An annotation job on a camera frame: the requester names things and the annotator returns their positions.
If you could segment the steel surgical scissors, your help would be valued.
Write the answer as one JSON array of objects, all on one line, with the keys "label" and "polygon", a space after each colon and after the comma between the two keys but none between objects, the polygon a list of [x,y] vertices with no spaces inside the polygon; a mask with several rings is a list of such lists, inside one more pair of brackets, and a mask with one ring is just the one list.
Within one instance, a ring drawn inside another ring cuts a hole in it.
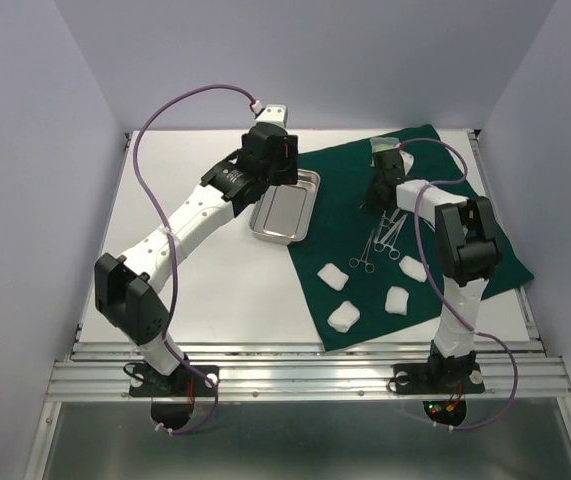
[{"label": "steel surgical scissors", "polygon": [[397,217],[390,219],[387,219],[386,217],[383,218],[381,228],[375,235],[374,239],[374,250],[376,252],[381,253],[386,249],[389,249],[390,251],[394,250],[395,241],[400,235],[406,218],[406,214],[398,215]]}]

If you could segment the stainless steel instrument tray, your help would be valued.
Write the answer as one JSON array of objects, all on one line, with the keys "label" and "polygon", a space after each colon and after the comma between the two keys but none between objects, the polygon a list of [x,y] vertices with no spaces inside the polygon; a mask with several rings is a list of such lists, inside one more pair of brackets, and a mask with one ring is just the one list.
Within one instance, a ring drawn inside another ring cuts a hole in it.
[{"label": "stainless steel instrument tray", "polygon": [[249,220],[254,237],[280,245],[302,242],[308,233],[320,183],[317,172],[299,169],[296,184],[269,187]]}]

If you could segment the steel hemostat forceps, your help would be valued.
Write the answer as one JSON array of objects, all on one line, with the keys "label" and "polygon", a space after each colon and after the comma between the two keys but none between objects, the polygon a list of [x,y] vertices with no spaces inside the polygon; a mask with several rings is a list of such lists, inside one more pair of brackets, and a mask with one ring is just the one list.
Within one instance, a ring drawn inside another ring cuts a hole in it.
[{"label": "steel hemostat forceps", "polygon": [[367,242],[360,256],[353,257],[349,260],[350,268],[356,269],[362,267],[363,270],[368,274],[371,274],[375,271],[375,265],[369,260],[373,239],[374,239],[374,230],[371,230]]}]

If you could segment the steel scalpel handle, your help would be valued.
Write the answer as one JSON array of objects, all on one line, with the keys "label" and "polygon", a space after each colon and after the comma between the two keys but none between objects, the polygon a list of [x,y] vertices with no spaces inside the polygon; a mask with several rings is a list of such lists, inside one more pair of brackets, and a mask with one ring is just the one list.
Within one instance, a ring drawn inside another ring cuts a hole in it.
[{"label": "steel scalpel handle", "polygon": [[374,243],[378,243],[380,241],[381,232],[387,224],[388,224],[387,211],[384,210],[381,214],[381,217],[380,217],[379,222],[378,222],[378,226],[375,230],[375,234],[373,237]]}]

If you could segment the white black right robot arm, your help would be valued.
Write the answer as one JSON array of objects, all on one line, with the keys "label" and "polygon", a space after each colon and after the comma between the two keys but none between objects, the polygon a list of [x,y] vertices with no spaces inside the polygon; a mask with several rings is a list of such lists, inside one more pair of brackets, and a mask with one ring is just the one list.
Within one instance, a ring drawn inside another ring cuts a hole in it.
[{"label": "white black right robot arm", "polygon": [[482,392],[474,336],[481,297],[501,261],[498,225],[490,200],[442,189],[441,182],[411,179],[398,147],[372,154],[373,178],[365,202],[414,213],[435,229],[435,255],[443,275],[442,310],[430,353],[423,363],[393,366],[403,395],[449,393],[469,386]]}]

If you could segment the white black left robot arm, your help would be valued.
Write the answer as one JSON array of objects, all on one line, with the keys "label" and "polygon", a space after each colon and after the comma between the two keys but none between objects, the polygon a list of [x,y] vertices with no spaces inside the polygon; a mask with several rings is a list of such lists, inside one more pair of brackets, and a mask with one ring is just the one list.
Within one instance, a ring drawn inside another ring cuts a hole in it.
[{"label": "white black left robot arm", "polygon": [[212,166],[155,231],[123,253],[104,253],[96,261],[96,310],[139,349],[164,393],[186,386],[190,365],[170,336],[173,314],[160,298],[162,289],[176,285],[179,265],[269,187],[295,184],[297,160],[297,136],[282,123],[257,121],[240,147]]}]

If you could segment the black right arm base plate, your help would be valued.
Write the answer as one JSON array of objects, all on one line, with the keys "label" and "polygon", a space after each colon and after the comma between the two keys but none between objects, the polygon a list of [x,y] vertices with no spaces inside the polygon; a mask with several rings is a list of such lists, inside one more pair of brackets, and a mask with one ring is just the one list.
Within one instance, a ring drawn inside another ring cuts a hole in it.
[{"label": "black right arm base plate", "polygon": [[482,394],[483,382],[475,384],[464,373],[445,373],[437,375],[429,371],[426,363],[400,363],[392,366],[393,376],[387,382],[387,390],[398,395],[449,395]]}]

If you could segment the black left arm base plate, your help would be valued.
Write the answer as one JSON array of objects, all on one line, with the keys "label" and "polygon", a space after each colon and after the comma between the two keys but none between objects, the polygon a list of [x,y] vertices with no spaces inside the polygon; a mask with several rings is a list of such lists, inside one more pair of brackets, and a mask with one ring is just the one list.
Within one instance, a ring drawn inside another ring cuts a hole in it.
[{"label": "black left arm base plate", "polygon": [[214,390],[199,375],[184,367],[164,376],[146,362],[129,362],[123,372],[130,379],[129,395],[133,398],[214,397]]}]

